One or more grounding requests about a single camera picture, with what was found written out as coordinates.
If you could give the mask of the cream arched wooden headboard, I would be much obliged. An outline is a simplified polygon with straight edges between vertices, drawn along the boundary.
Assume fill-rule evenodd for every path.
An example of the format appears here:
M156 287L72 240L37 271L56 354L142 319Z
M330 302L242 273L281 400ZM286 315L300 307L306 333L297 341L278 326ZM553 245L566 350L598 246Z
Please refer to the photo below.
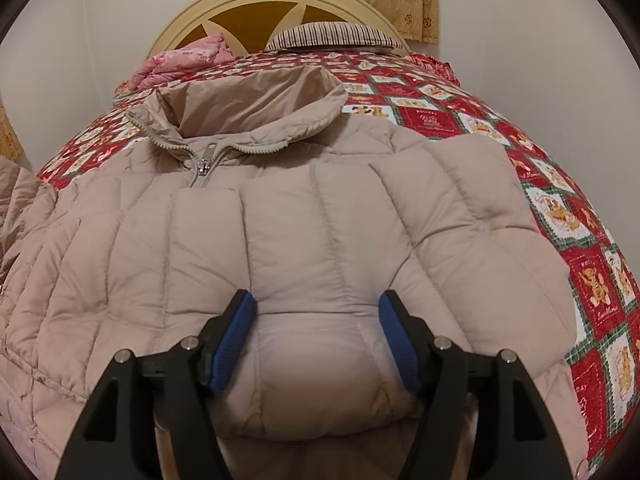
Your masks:
M393 54L409 53L392 23L364 0L196 0L165 27L149 55L220 32L232 53L244 56L262 50L282 30L328 21L371 26L396 41Z

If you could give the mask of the red teddy bear patchwork bedspread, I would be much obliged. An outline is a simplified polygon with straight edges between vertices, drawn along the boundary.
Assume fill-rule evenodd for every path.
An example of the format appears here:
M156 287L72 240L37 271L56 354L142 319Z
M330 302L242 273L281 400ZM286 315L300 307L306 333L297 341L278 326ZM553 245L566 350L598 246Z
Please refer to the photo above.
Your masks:
M58 466L58 456L62 446L70 436L72 426L79 415L87 394L98 379L98 368L106 364L107 350L114 350L116 342L134 342L134 336L142 335L143 350L160 350L167 346L165 336L175 336L182 323L201 321L209 307L217 307L215 301L226 299L232 292L232 286L250 286L259 303L257 334L252 335L248 346L248 356L242 357L240 370L235 372L228 398L216 401L213 406L215 424L224 436L230 439L224 444L229 446L246 445L250 452L262 453L256 467L247 472L239 472L242 479L390 479L399 472L401 459L406 455L409 438L412 437L416 416L409 415L406 408L407 395L401 392L396 399L399 378L397 372L390 370L387 377L387 361L390 359L388 349L383 348L381 330L374 327L368 318L356 325L356 321L347 319L345 336L336 336L320 325L311 323L299 330L293 328L292 337L285 337L285 327L290 326L290 318L300 314L303 321L318 321L315 310L307 312L306 304L296 307L293 312L278 310L274 300L280 299L277 294L284 292L278 287L271 287L276 280L284 278L293 280L292 285L302 286L308 276L309 285L318 283L322 286L322 294L326 292L324 285L329 285L329 300L352 300L354 307L362 307L362 315L371 313L375 299L375 291L385 288L376 272L384 270L382 256L392 256L396 262L398 250L405 255L405 242L411 242L412 256L399 268L390 288L396 288L398 294L407 304L417 304L425 299L425 313L429 315L427 322L439 322L444 330L448 330L459 344L469 344L473 350L485 350L491 334L497 330L500 342L515 342L516 348L522 350L523 341L517 342L520 330L536 328L532 324L515 324L518 330L511 336L507 330L511 325L498 326L502 321L502 311L489 315L488 321L480 322L481 302L472 298L471 292L480 292L480 299L487 300L488 307L528 307L525 301L533 300L535 313L543 315L546 332L544 338L536 345L542 350L552 350L552 356L565 350L567 329L575 323L575 341L572 342L566 356L535 378L544 400L548 402L559 430L577 439L577 444L570 444L570 462L577 465L577 477L589 476L600 472L604 474L605 466L612 466L614 453L620 452L620 442L629 437L631 419L639 414L639 287L629 270L626 260L613 240L613 237L600 222L592 210L590 201L578 185L554 161L536 145L526 134L515 127L506 118L492 110L486 103L468 92L457 88L454 75L435 75L431 67L422 61L405 61L390 55L347 52L319 53L259 53L240 58L235 62L215 65L208 70L186 74L180 79L157 84L153 90L163 92L162 96L176 87L187 86L192 81L220 81L227 77L264 78L270 70L292 70L305 65L322 66L337 76L344 84L348 99L343 107L343 122L356 118L357 125L369 122L377 128L361 141L349 138L347 141L330 140L325 131L299 142L288 144L285 150L271 155L250 155L238 151L228 151L217 169L209 174L206 190L191 198L178 191L165 194L168 183L158 175L152 180L152 174L146 169L142 176L133 172L134 177L119 174L105 184L96 182L112 166L105 168L111 160L133 164L134 155L144 155L143 162L152 162L145 158L152 153L154 146L142 141L136 148L131 143L118 142L114 148L107 148L107 133L120 141L134 136L142 140L142 132L129 121L127 112L130 107L144 104L145 98L154 96L151 88L130 92L122 98L111 112L99 118L82 136L70 142L62 151L56 162L62 162L65 156L66 174L71 177L58 177L53 173L53 160L47 171L42 170L42 177L55 187L85 193L83 200L74 200L80 207L78 211L78 227L72 224L70 234L60 232L63 242L70 242L64 256L56 256L61 272L58 282L51 289L50 310L42 324L43 333L38 339L46 347L38 349L41 359L38 370L47 374L34 378L32 383L32 447L34 462L42 470L42 478L52 477L53 469ZM522 196L526 198L535 220L536 229L544 236L559 254L551 257L553 266L543 268L542 263L529 246L529 232L513 231L518 234L516 242L526 237L524 246L518 246L514 257L501 257L495 262L492 253L498 243L498 234L494 231L495 243L490 245L491 256L476 258L475 252L469 263L462 263L467 256L466 249L454 248L452 256L447 252L451 245L446 245L447 233L436 233L436 214L439 209L435 205L434 191L426 184L415 184L414 177L436 177L436 184L445 177L440 176L439 169L427 166L416 166L415 162L435 161L435 155L422 158L410 158L407 166L413 173L399 167L402 188L396 190L395 183L389 191L394 193L390 200L392 206L384 202L383 210L378 215L378 203L368 206L380 191L376 185L388 183L387 174L372 174L372 177L386 177L386 180L373 179L371 197L361 191L353 198L354 210L347 220L355 222L352 229L357 235L364 235L365 228L376 228L378 218L385 219L382 214L392 214L390 220L396 223L414 212L422 212L422 206L430 206L427 217L424 240L418 239L422 228L409 224L402 225L405 231L396 240L395 231L386 231L387 237L381 238L385 243L391 242L389 248L382 247L382 255L371 250L373 258L370 269L369 260L354 263L352 257L343 256L348 246L346 240L338 240L338 220L342 220L343 209L334 211L336 206L329 203L329 192L341 191L341 182L322 177L318 169L317 187L307 182L303 172L303 185L298 190L293 186L291 197L304 200L303 206L311 202L309 212L297 204L288 206L280 204L264 188L264 184L250 186L257 188L244 200L243 185L246 180L267 177L269 171L286 171L297 167L298 159L303 157L302 165L306 168L309 160L318 160L317 164L329 164L348 160L348 164L363 162L370 156L393 155L403 150L390 134L398 128L405 127L415 133L409 136L410 144L418 140L417 135L424 136L425 142L447 142L449 139L463 141L474 139L491 139L499 144L504 155L498 153L486 142L475 143L457 141L448 142L446 146L436 148L465 148L470 153L468 159L471 167L467 170L480 169L480 176L485 180L473 183L484 183L480 189L482 197L494 198L502 196L504 190L518 176ZM154 255L171 257L171 263L151 260L151 270L167 272L167 287L160 297L160 303L150 301L156 299L156 276L152 292L145 288L134 293L134 310L126 311L128 304L120 299L121 292L126 292L125 285L133 285L134 281L126 274L121 274L116 263L120 259L135 262L134 278L143 278L148 270L146 260L140 260L142 270L138 270L136 252L130 252L142 243L142 235L156 234L160 230L160 244L165 236L165 223L169 221L170 246L153 249ZM286 249L307 249L309 259L314 255L314 246L306 247L316 241L321 234L319 247L322 257L320 263L310 263L302 267L307 260L301 252L293 252L293 259L283 258L284 263L276 263L270 256L271 243L282 242ZM277 407L276 396L271 399L268 394L276 384L276 379L287 378L280 372L282 351L288 348L288 340L292 339L294 356L298 357L298 347L303 342L320 342L320 349L331 348L329 358L337 352L337 363L349 365L346 370L349 379L363 378L365 386L371 388L363 391L366 400L375 401L365 408L382 408L380 413L387 415L406 415L402 419L391 420L390 426L376 428L360 434L345 434L334 439L330 434L317 441L284 442L279 440L259 440L250 437L297 437L298 426L293 422L306 422L306 419L294 419L302 416L299 408L288 414ZM77 401L72 398L77 393Z

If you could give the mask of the beige patterned curtain side window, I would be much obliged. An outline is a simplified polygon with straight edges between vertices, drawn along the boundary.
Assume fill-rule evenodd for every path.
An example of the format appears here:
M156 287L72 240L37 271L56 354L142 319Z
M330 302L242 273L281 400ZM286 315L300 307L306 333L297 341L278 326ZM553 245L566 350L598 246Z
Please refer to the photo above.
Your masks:
M23 155L20 140L17 139L2 104L0 104L0 154L12 162L16 162Z

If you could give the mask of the pink floral blanket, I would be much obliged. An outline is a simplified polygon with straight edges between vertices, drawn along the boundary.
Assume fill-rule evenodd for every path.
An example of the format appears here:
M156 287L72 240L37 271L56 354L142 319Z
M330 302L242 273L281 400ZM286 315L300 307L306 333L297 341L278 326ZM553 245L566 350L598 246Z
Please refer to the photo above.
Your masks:
M186 74L206 70L235 59L221 32L195 40L185 47L150 56L130 76L127 89L145 90Z

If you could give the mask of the striped pillow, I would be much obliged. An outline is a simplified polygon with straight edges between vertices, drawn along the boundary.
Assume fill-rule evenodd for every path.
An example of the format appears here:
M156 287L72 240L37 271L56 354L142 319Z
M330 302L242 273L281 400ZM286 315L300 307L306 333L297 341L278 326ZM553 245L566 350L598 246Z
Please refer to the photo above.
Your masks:
M395 50L400 48L400 43L385 32L368 25L312 22L278 32L267 42L265 49L275 51L333 47Z

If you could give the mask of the beige quilted puffer jacket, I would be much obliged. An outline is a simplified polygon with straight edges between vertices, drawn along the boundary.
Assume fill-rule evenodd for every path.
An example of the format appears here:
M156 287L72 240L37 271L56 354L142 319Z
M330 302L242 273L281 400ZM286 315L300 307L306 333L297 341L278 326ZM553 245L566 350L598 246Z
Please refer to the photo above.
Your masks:
M514 350L585 467L567 266L503 146L346 101L319 66L191 81L131 107L143 141L67 188L2 162L1 427L37 478L118 350L169 349L239 289L257 320L209 408L235 478L398 474L418 406L387 289L466 351Z

